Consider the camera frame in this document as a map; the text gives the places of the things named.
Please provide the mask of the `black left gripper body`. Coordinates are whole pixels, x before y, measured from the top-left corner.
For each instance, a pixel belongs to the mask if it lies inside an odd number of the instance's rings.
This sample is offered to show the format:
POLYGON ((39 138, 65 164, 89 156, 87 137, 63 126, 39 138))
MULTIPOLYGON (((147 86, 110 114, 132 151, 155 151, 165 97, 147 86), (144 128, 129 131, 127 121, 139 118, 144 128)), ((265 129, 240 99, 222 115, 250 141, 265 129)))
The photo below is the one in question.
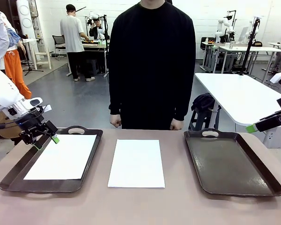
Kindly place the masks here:
POLYGON ((48 135, 48 128, 44 124, 44 109, 34 109, 18 119, 18 127, 22 130, 20 138, 36 138, 48 135))

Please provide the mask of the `person's right hand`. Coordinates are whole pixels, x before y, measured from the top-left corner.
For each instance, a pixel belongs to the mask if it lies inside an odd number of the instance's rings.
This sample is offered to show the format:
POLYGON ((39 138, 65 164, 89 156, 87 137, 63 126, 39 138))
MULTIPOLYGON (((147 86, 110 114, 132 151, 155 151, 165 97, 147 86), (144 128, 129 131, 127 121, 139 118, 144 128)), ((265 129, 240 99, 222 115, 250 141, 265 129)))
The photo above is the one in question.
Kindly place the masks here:
POLYGON ((115 128, 120 127, 122 124, 120 115, 110 115, 110 124, 112 124, 115 128))

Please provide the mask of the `person's left hand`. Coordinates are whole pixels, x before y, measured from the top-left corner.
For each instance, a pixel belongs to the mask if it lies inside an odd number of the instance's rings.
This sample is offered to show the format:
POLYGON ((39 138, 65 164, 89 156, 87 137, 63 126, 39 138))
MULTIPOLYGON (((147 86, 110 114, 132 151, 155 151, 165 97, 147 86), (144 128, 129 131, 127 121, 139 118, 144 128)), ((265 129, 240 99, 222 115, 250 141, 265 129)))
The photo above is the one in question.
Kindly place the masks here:
POLYGON ((173 119, 170 124, 170 130, 181 130, 184 127, 184 122, 173 119))

